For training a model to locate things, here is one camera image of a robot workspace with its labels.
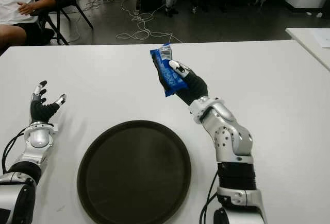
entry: person's leg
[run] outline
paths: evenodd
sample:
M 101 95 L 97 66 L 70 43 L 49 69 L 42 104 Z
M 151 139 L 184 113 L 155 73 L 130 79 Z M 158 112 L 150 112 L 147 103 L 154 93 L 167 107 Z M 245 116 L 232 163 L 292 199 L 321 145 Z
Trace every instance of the person's leg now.
M 26 33 L 26 40 L 24 45 L 43 45 L 43 34 L 39 25 L 35 22 L 31 23 L 17 23 L 13 26 L 22 28 Z
M 0 25 L 0 50 L 7 46 L 24 45 L 26 33 L 23 28 L 11 25 Z

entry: person's arm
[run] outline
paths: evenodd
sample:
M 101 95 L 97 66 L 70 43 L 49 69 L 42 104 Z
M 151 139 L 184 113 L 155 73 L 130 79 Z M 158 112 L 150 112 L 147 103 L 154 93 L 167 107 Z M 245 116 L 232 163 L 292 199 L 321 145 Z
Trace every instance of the person's arm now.
M 34 10 L 54 6 L 55 0 L 39 0 L 30 4 L 17 2 L 17 4 L 20 5 L 18 8 L 20 14 L 28 15 L 31 14 Z

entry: black metal frame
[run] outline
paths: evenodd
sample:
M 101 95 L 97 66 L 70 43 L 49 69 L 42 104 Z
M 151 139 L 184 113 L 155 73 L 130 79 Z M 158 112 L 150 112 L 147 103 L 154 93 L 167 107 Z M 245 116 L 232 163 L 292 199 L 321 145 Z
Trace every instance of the black metal frame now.
M 52 9 L 49 9 L 49 8 L 40 9 L 40 10 L 37 10 L 37 11 L 33 12 L 31 15 L 39 17 L 39 22 L 40 22 L 40 25 L 41 25 L 42 29 L 44 29 L 46 22 L 49 23 L 49 25 L 51 26 L 51 28 L 54 30 L 54 32 L 56 34 L 56 36 L 53 37 L 53 39 L 56 39 L 58 44 L 60 44 L 60 40 L 62 40 L 62 42 L 65 45 L 69 45 L 69 43 L 66 41 L 66 39 L 64 38 L 64 36 L 60 32 L 60 15 L 61 15 L 61 12 L 68 19 L 68 21 L 70 21 L 71 19 L 68 16 L 68 14 L 66 14 L 63 10 L 63 8 L 65 8 L 65 7 L 60 7 L 60 5 L 59 5 L 60 0 L 55 0 L 55 1 L 56 1 L 56 6 L 54 8 L 52 8 Z M 86 15 L 82 11 L 82 9 L 79 7 L 77 0 L 70 0 L 70 1 L 71 1 L 70 5 L 67 5 L 66 7 L 71 6 L 71 5 L 75 6 L 77 8 L 77 10 L 79 11 L 79 13 L 81 14 L 81 16 L 88 23 L 90 28 L 94 29 L 93 25 L 87 19 Z M 49 13 L 52 12 L 52 11 L 56 12 L 56 26 L 55 26 L 55 24 L 53 23 L 52 19 L 49 16 Z

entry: person's hand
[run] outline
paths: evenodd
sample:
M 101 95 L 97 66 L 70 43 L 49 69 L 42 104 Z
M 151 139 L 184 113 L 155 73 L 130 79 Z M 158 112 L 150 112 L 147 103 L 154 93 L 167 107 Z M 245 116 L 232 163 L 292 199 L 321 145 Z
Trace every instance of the person's hand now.
M 32 4 L 17 2 L 19 6 L 18 11 L 21 15 L 28 15 L 34 11 L 34 7 Z

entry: robotic arm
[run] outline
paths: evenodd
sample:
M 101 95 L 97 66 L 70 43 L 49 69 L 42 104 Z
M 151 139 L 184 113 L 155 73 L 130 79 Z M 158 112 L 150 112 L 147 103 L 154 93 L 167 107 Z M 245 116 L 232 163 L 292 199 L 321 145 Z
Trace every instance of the robotic arm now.
M 169 65 L 188 86 L 176 94 L 189 105 L 194 121 L 203 125 L 216 148 L 220 179 L 216 196 L 220 208 L 214 214 L 213 223 L 267 224 L 261 191 L 255 182 L 251 134 L 237 123 L 223 101 L 208 97 L 202 78 L 174 60 Z
M 49 119 L 65 103 L 67 96 L 61 95 L 50 105 L 43 105 L 46 93 L 41 82 L 32 95 L 30 104 L 30 125 L 13 138 L 5 148 L 0 176 L 0 223 L 30 224 L 35 205 L 37 184 L 45 171 L 53 146 L 53 134 L 57 125 L 49 124 Z M 25 150 L 10 169 L 6 170 L 6 157 L 17 137 L 24 135 Z

